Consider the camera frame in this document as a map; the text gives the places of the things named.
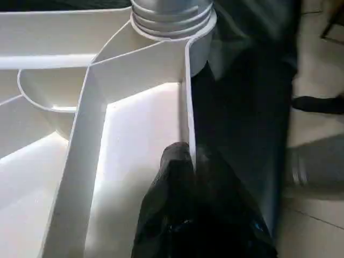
tiled floor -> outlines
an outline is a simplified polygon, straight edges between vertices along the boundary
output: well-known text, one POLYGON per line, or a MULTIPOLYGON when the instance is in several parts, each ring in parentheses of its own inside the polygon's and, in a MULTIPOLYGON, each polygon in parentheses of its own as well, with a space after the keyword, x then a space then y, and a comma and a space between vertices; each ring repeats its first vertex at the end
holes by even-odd
MULTIPOLYGON (((321 40, 324 26, 325 14, 302 18, 297 96, 332 97, 344 91, 344 45, 321 40)), ((344 117, 293 110, 291 121, 291 147, 344 135, 344 117)), ((278 251, 281 258, 343 257, 344 200, 285 199, 278 251)))

white plastic structure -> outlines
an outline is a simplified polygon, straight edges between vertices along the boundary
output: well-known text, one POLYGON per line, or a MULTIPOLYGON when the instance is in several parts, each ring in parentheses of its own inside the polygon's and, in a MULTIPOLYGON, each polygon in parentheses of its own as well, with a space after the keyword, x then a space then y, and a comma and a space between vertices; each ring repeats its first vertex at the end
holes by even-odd
POLYGON ((153 2, 0 13, 1 257, 130 257, 163 150, 195 162, 190 83, 217 17, 153 2))

white plastic divider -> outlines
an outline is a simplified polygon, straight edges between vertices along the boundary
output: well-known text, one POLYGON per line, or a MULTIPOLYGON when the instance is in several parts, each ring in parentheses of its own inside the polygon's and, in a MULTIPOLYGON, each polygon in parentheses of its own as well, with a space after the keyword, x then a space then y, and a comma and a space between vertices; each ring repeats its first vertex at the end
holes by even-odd
POLYGON ((0 69, 87 66, 131 8, 0 13, 0 69))
POLYGON ((84 85, 43 257, 83 257, 106 113, 106 100, 91 75, 84 85))
POLYGON ((92 63, 114 58, 138 49, 148 47, 156 43, 155 40, 148 39, 138 34, 131 25, 130 20, 101 49, 92 63))
POLYGON ((215 23, 213 13, 194 38, 89 67, 43 258, 130 257, 140 203, 164 148, 188 142, 195 164, 191 76, 206 63, 202 47, 215 23))

grey floor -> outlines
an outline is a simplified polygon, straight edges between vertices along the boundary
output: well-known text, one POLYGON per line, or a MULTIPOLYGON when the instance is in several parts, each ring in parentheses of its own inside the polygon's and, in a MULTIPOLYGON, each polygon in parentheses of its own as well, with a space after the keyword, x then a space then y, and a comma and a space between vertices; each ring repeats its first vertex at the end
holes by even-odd
MULTIPOLYGON (((319 4, 319 1, 308 2, 307 7, 313 9, 319 4)), ((326 13, 302 18, 300 73, 294 82, 296 96, 333 97, 344 91, 344 45, 319 38, 326 21, 326 13)), ((342 37, 344 40, 343 27, 336 27, 332 36, 334 34, 336 38, 342 37)), ((326 157, 324 152, 334 152, 336 147, 332 145, 333 141, 341 141, 344 145, 344 116, 293 110, 291 122, 289 146, 314 151, 314 158, 321 159, 319 164, 324 173, 334 169, 331 166, 333 155, 326 157), (321 145, 326 146, 327 150, 320 148, 321 145)), ((344 170, 344 159, 340 163, 338 155, 336 160, 339 163, 335 167, 344 170)), ((278 251, 281 258, 343 257, 344 200, 285 198, 278 251)))

black shoe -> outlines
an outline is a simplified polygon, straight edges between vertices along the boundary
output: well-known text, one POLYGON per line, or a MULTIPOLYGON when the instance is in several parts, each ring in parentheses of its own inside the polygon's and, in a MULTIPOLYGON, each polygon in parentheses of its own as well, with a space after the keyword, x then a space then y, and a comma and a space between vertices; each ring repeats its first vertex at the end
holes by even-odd
POLYGON ((315 112, 324 114, 344 114, 344 98, 314 98, 298 97, 293 99, 292 107, 305 112, 315 112))

